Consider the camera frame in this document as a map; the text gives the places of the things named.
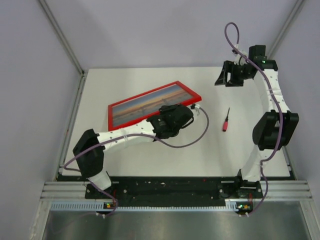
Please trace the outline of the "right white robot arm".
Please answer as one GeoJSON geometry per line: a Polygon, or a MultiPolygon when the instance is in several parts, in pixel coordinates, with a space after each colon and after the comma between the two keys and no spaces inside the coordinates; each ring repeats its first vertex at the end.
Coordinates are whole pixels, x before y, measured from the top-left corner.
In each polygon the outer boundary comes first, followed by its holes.
{"type": "Polygon", "coordinates": [[[242,87],[245,80],[252,79],[262,105],[263,115],[252,131],[253,150],[238,172],[242,180],[233,185],[233,192],[239,198],[251,193],[249,182],[257,182],[264,176],[264,166],[288,145],[300,119],[284,100],[278,70],[276,61],[266,56],[266,46],[254,45],[248,55],[240,52],[234,61],[224,61],[215,82],[216,86],[242,87]]]}

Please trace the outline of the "red handled screwdriver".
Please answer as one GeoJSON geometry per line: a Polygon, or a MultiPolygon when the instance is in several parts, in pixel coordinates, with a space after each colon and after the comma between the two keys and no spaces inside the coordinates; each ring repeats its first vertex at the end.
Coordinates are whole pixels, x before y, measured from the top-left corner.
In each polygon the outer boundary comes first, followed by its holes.
{"type": "Polygon", "coordinates": [[[226,132],[227,129],[228,129],[229,112],[230,112],[230,108],[228,108],[227,115],[226,115],[226,117],[225,117],[225,120],[224,120],[224,123],[223,123],[223,126],[222,126],[222,131],[223,131],[223,132],[226,132]]]}

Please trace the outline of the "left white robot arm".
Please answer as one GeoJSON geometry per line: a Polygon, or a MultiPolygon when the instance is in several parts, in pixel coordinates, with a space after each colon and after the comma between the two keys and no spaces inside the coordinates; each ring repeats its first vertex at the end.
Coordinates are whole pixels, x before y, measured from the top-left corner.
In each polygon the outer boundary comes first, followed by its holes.
{"type": "Polygon", "coordinates": [[[96,186],[98,195],[109,198],[114,187],[104,169],[105,155],[134,145],[176,137],[181,129],[193,123],[195,107],[195,104],[164,105],[159,114],[124,128],[100,133],[86,130],[72,150],[81,176],[96,186]]]}

